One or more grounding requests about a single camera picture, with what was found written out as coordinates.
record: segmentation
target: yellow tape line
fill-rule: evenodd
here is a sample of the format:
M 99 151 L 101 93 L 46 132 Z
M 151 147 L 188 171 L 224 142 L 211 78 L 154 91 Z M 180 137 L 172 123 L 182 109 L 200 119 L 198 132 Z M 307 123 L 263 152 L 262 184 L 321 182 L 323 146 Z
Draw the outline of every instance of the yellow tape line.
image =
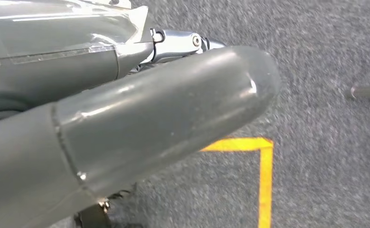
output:
M 227 138 L 204 148 L 203 152 L 253 152 L 260 150 L 258 228 L 270 228 L 272 209 L 274 143 L 265 138 Z

